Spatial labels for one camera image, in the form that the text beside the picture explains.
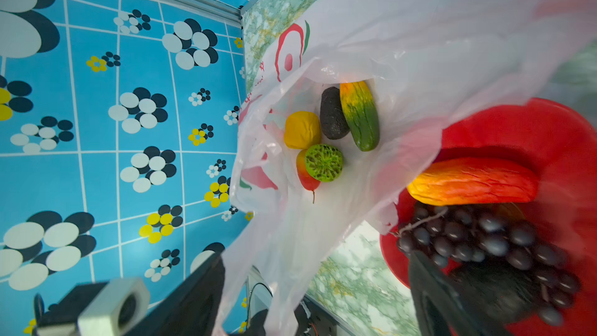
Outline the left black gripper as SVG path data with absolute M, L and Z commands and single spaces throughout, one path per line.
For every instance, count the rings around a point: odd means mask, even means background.
M 268 313 L 269 309 L 259 310 L 231 335 L 280 335 L 265 327 Z M 291 327 L 282 328 L 281 335 L 345 335 L 345 322 L 310 296 L 303 298 L 289 320 Z

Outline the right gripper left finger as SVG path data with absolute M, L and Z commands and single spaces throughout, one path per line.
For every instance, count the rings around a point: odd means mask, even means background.
M 211 335 L 225 281 L 220 254 L 210 255 L 128 335 Z

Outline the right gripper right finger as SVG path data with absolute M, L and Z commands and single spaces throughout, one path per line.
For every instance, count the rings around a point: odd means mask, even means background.
M 510 334 L 419 250 L 410 254 L 408 275 L 422 335 Z

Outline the dark avocado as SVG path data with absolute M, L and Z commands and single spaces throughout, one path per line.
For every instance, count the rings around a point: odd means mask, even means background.
M 477 307 L 501 324 L 514 324 L 533 315 L 540 288 L 527 271 L 503 261 L 463 264 L 448 274 Z
M 330 140 L 342 139 L 350 132 L 340 102 L 340 89 L 335 86 L 327 88 L 321 95 L 320 125 Z

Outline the dark purple grape bunch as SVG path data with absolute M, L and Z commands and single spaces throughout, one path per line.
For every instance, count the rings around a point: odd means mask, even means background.
M 503 261 L 527 271 L 540 288 L 535 313 L 545 324 L 561 327 L 565 309 L 573 307 L 581 289 L 579 278 L 567 272 L 567 254 L 538 237 L 525 219 L 510 222 L 483 205 L 431 206 L 414 204 L 410 219 L 393 232 L 396 248 L 406 257 L 416 250 L 439 268 L 454 262 Z

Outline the red yellow mango fruit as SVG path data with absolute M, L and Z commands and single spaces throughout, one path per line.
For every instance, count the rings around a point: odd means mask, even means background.
M 524 166 L 473 157 L 434 163 L 407 186 L 412 198 L 434 206 L 527 203 L 538 189 L 539 178 Z

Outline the green round fruit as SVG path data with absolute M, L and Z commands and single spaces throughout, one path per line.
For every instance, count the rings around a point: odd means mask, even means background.
M 328 144 L 317 144 L 306 150 L 307 173 L 320 182 L 337 180 L 344 168 L 344 157 L 340 149 Z

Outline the yellow lemon fruit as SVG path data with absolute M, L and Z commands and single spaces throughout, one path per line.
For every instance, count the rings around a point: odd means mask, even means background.
M 321 143 L 320 120 L 316 114 L 298 111 L 285 123 L 284 142 L 290 149 L 309 149 Z

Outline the green orange papaya fruit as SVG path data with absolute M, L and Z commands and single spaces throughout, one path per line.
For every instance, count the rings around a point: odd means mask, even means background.
M 379 116 L 367 83 L 340 84 L 340 103 L 356 146 L 362 152 L 375 149 L 380 140 Z

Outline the pink printed plastic bag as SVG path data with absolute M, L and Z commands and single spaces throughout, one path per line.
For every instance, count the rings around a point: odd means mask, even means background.
M 451 124 L 520 105 L 596 36 L 596 0 L 319 0 L 268 49 L 239 120 L 231 202 L 253 219 L 222 255 L 214 334 L 252 268 L 273 287 L 267 330 L 283 333 L 320 263 L 362 222 L 381 233 L 399 195 L 432 163 Z M 370 82 L 381 140 L 339 141 L 339 179 L 303 190 L 287 116 L 317 110 L 322 90 Z

